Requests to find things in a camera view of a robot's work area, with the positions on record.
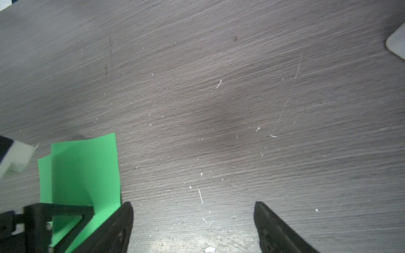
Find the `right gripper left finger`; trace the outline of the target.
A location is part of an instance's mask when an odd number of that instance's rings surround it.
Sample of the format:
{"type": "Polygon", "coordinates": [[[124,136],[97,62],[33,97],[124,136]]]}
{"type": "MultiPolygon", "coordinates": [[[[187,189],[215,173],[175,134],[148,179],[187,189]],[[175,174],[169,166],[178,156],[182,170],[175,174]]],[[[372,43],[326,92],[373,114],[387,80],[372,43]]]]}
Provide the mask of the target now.
{"type": "Polygon", "coordinates": [[[74,252],[126,253],[133,224],[133,207],[130,202],[125,202],[74,252]]]}

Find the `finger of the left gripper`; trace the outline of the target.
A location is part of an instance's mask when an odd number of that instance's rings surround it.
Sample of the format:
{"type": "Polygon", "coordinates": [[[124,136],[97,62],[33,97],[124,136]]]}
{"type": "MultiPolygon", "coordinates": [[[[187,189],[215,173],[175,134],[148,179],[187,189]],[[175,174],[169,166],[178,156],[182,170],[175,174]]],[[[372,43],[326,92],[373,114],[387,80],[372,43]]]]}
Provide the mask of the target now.
{"type": "Polygon", "coordinates": [[[64,253],[94,216],[92,206],[36,203],[25,206],[24,213],[1,213],[2,253],[64,253]],[[51,246],[54,216],[79,216],[79,222],[51,246]]]}

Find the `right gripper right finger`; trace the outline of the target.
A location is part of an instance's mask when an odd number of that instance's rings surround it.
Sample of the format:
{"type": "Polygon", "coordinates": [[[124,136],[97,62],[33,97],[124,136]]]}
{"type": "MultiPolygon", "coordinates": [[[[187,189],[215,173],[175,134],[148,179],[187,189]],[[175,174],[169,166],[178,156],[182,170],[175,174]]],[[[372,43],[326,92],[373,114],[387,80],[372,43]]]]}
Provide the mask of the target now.
{"type": "Polygon", "coordinates": [[[263,253],[319,253],[261,201],[255,203],[254,223],[263,253]]]}

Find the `green square paper sheet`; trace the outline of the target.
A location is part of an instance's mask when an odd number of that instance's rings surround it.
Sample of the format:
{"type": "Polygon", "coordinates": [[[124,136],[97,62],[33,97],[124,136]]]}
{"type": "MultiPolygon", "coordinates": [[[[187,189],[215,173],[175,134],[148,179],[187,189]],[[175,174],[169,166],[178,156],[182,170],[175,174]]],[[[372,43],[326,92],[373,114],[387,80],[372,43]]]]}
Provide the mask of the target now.
{"type": "Polygon", "coordinates": [[[71,253],[121,206],[116,135],[54,143],[38,166],[42,203],[94,208],[92,220],[66,249],[71,253]]]}

